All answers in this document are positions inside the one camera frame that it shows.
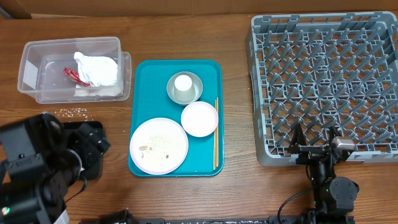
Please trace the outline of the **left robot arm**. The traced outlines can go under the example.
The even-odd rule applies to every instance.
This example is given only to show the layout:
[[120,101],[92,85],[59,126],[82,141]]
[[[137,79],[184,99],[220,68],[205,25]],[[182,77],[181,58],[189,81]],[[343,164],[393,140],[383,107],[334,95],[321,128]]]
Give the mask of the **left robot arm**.
[[41,113],[1,126],[1,147],[1,223],[69,223],[68,188],[101,177],[110,143],[99,121]]

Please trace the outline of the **grey metal bowl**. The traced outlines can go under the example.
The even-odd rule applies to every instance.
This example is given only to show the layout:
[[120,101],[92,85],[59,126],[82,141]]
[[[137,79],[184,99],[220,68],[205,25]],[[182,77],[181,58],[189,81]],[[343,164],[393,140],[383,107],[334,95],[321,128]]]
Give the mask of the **grey metal bowl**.
[[[196,95],[195,95],[195,98],[191,102],[181,102],[181,101],[176,100],[176,98],[175,98],[175,95],[174,95],[174,81],[179,75],[188,75],[193,81],[193,86],[195,87]],[[200,78],[196,74],[194,74],[192,72],[178,72],[175,75],[173,75],[169,79],[169,81],[167,83],[167,94],[168,94],[169,98],[173,102],[175,102],[175,103],[177,103],[179,105],[189,105],[190,103],[193,103],[194,101],[199,99],[199,97],[201,96],[202,92],[203,92],[202,81],[200,80]]]

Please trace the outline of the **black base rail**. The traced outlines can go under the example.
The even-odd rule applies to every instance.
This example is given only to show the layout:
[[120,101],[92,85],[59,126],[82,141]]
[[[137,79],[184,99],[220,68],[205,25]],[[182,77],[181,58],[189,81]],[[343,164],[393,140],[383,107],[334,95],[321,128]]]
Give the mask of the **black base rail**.
[[228,218],[228,219],[188,219],[188,220],[165,220],[163,218],[135,218],[128,210],[103,215],[99,218],[87,218],[79,224],[103,224],[103,223],[126,223],[126,224],[299,224],[299,223],[348,223],[355,224],[354,217],[348,216],[342,219],[327,220],[326,216],[320,220],[310,220],[306,214],[294,216],[269,216],[268,218]]

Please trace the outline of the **white paper cup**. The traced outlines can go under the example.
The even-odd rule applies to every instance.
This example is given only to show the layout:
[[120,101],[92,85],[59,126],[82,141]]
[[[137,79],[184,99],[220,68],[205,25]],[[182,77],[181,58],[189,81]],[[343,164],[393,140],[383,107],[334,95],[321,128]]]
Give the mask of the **white paper cup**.
[[174,95],[176,100],[191,102],[195,98],[195,87],[188,75],[179,75],[174,81]]

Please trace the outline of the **right wooden chopstick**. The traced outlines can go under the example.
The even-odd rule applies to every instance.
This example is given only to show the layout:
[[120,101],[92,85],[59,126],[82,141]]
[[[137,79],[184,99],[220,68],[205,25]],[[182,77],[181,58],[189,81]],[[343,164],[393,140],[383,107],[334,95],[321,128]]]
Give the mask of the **right wooden chopstick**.
[[217,127],[216,127],[216,133],[215,133],[215,142],[216,142],[216,168],[219,166],[219,98],[216,97],[216,102],[215,102],[215,109],[217,112],[217,118],[218,118],[218,123],[217,123]]

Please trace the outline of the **scattered rice grains on table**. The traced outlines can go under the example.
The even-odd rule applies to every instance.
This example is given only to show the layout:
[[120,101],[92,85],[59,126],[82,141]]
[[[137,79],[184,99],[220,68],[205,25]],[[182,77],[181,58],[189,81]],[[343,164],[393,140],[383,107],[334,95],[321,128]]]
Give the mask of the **scattered rice grains on table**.
[[86,108],[60,108],[52,113],[62,122],[92,121],[91,115]]

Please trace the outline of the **teal plastic serving tray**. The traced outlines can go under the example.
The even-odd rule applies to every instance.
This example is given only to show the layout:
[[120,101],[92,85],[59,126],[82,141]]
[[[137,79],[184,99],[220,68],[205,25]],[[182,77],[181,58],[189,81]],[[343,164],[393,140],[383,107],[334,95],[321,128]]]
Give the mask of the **teal plastic serving tray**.
[[185,131],[189,148],[188,154],[180,167],[164,175],[146,174],[137,168],[129,153],[128,166],[130,171],[136,176],[211,177],[219,174],[223,169],[223,84],[221,67],[214,60],[147,60],[139,64],[134,82],[130,140],[139,125],[153,118],[168,118],[176,121],[182,127],[181,114],[187,105],[179,105],[173,102],[167,94],[167,83],[178,72],[192,72],[202,81],[203,92],[196,101],[204,101],[215,106],[215,99],[216,97],[219,98],[219,166],[213,170],[213,133],[209,136],[198,138],[189,135]]

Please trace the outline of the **grey plastic dish rack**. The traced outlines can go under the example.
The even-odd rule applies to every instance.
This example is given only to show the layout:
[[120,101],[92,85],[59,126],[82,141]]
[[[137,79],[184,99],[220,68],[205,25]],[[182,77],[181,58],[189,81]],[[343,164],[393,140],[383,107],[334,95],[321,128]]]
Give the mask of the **grey plastic dish rack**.
[[255,16],[246,41],[258,163],[294,165],[296,125],[309,146],[335,127],[354,142],[352,162],[397,161],[395,14]]

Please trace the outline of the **small white plate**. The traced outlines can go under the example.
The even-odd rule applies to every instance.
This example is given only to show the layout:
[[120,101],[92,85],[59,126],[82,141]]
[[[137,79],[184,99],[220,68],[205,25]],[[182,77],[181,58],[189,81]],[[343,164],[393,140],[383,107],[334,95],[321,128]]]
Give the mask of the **small white plate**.
[[204,101],[187,105],[181,114],[183,129],[191,136],[209,136],[218,126],[218,113],[214,106]]

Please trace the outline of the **black rectangular tray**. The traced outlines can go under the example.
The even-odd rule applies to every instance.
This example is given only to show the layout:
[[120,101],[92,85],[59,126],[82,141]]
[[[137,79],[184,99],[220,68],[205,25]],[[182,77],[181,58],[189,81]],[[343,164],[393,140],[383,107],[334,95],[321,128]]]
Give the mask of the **black rectangular tray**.
[[63,127],[67,149],[80,157],[81,179],[99,179],[103,170],[103,156],[110,147],[103,125],[99,121],[75,121],[63,123]]

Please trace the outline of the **white napkin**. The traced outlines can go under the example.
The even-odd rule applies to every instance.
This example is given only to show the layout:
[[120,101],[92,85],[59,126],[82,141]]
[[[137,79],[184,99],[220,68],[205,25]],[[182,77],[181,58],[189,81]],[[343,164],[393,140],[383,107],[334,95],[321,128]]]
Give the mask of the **white napkin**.
[[109,57],[87,56],[74,53],[79,79],[90,86],[115,85],[118,79],[118,64]]
[[74,96],[118,96],[121,92],[118,86],[114,88],[102,88],[100,90],[83,90],[83,86],[76,84]]

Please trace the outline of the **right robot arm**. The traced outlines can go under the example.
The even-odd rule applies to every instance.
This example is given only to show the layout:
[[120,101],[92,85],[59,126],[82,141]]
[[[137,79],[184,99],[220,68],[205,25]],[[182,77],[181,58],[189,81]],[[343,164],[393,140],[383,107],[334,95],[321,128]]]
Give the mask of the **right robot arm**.
[[355,144],[343,137],[334,127],[329,127],[329,142],[324,146],[309,146],[302,127],[296,124],[288,152],[298,155],[297,165],[304,165],[311,187],[289,197],[278,209],[277,219],[284,206],[291,200],[313,193],[315,207],[310,208],[292,220],[292,223],[354,223],[348,214],[354,210],[354,201],[359,185],[346,177],[335,174],[334,165],[346,161],[354,152]]

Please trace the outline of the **red snack wrapper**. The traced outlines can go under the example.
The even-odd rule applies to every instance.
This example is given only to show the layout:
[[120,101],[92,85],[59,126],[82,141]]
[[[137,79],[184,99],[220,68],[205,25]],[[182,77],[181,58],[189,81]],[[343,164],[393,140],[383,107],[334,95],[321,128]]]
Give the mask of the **red snack wrapper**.
[[78,74],[78,72],[70,69],[70,68],[64,68],[63,69],[64,74],[71,79],[72,81],[74,81],[75,83],[84,86],[84,87],[89,87],[90,84],[89,83],[85,83],[80,79],[80,76]]

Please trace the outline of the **clear plastic waste bin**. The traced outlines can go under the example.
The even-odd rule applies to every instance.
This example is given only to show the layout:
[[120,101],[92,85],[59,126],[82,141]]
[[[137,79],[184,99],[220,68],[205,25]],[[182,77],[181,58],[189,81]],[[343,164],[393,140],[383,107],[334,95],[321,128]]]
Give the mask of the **clear plastic waste bin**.
[[[118,64],[118,79],[111,86],[89,86],[83,90],[100,90],[118,86],[118,96],[74,96],[76,84],[63,72],[64,68],[78,71],[74,53],[109,57]],[[26,43],[17,89],[41,104],[124,101],[129,98],[132,79],[132,58],[121,50],[117,37],[85,37],[75,39],[40,40]]]

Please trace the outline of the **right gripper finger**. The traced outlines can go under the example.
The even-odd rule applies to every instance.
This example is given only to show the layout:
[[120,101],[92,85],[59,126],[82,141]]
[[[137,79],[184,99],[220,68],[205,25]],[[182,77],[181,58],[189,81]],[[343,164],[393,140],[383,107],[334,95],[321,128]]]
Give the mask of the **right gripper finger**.
[[297,123],[293,127],[293,131],[294,134],[289,146],[290,147],[307,146],[306,138],[300,123]]
[[341,137],[340,132],[334,126],[330,126],[328,129],[329,129],[329,145],[337,146],[338,141],[340,140]]

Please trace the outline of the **large white dinner plate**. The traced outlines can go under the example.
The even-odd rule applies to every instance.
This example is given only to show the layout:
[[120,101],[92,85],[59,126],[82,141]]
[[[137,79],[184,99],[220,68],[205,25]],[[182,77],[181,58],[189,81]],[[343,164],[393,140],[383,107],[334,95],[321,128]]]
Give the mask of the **large white dinner plate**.
[[168,118],[153,118],[133,132],[129,152],[139,170],[164,175],[182,165],[188,148],[188,137],[181,125]]

